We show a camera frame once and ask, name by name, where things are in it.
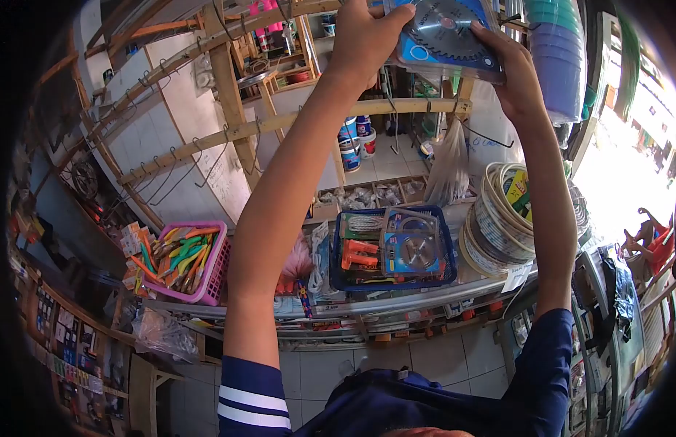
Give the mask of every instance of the white paper sign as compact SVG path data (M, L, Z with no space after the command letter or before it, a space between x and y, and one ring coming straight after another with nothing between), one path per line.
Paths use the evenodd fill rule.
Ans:
M530 274L530 270L532 270L532 262L529 262L524 266L515 266L508 270L508 278L503 285L501 293L512 292L523 284L527 280L527 275Z
M57 322L56 331L54 332L54 335L56 336L56 341L58 341L59 343L63 343L63 338L66 336L66 327Z

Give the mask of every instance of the white tile floor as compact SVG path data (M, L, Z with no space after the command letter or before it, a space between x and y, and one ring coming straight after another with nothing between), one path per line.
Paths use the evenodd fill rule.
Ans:
M391 150L396 143L393 136L377 135L376 152L369 160L361 160L360 168L345 174L345 184L354 185L374 180L427 175L428 170L418 150L411 147L411 137L399 135L399 154Z
M472 328L386 349L280 353L282 384L292 428L320 413L340 382L339 367L347 361L362 370L408 366L447 390L500 398L508 388L503 351L493 340L495 328ZM179 437L214 437L221 368L176 366L187 380L171 386L171 427Z

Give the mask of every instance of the blue saw blade package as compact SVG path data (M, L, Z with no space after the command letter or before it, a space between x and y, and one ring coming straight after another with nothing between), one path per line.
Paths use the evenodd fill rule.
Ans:
M415 16L399 35L396 64L413 73L461 75L503 83L505 75L495 53L472 33L476 20L500 31L491 3L480 0L386 0L384 11L406 3Z

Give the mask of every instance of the person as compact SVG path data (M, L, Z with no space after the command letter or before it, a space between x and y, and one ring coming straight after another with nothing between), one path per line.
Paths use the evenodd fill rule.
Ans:
M343 120L375 83L414 12L413 5L402 5L383 16L368 9L366 0L345 2L332 60L241 214L228 267L217 410L221 436L292 434L273 317L277 278ZM556 436L561 431L569 397L574 209L532 57L503 33L478 22L472 30L504 65L507 82L495 89L520 136L535 205L539 299L515 376L502 399L491 399L445 391L408 370L358 372L336 387L324 411L294 436ZM363 48L359 57L355 47ZM300 170L287 178L286 169Z
M646 214L648 220L641 223L635 236L625 229L627 239L620 246L620 253L623 256L625 249L628 251L630 256L627 259L632 271L639 268L638 277L646 281L651 276L658 275L675 249L673 216L668 221L668 227L665 227L646 208L639 208L637 212Z

